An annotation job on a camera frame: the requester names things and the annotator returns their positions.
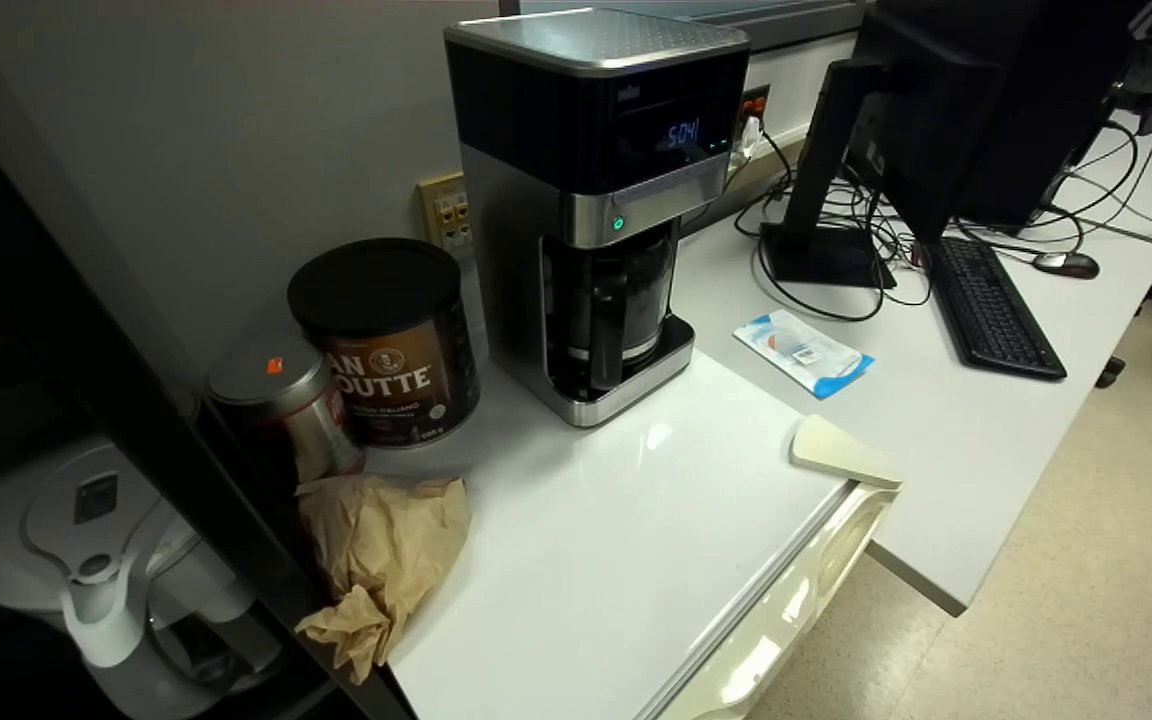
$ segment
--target black coffee maker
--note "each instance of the black coffee maker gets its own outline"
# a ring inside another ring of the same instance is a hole
[[[675,221],[720,194],[747,41],[584,10],[464,21],[448,64],[491,360],[605,423],[693,360]]]

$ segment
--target crumpled paper bag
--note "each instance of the crumpled paper bag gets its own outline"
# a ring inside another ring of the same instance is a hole
[[[300,485],[294,498],[337,597],[294,631],[331,645],[331,664],[347,664],[347,676],[364,684],[464,550],[464,482],[329,475]]]

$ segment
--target white wall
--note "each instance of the white wall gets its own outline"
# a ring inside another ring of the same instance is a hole
[[[0,162],[175,384],[454,169],[441,28],[495,0],[0,0]],[[845,45],[754,61],[804,130]]]

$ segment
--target cabinet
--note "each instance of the cabinet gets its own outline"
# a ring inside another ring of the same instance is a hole
[[[286,504],[258,498],[258,468],[244,464],[208,411],[171,406],[134,345],[98,309],[84,275],[55,248],[0,171],[0,464],[28,456],[64,432],[98,430],[195,532],[251,584],[266,622],[286,631],[286,674],[258,698],[238,698],[231,715],[309,715],[351,701],[364,715],[408,715],[395,684],[376,674],[347,689],[329,657],[293,637],[293,623],[325,603],[325,584]],[[55,631],[21,623],[55,657]]]

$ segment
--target floor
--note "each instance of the floor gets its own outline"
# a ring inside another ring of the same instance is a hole
[[[1152,303],[962,618],[870,557],[754,720],[1152,720]]]

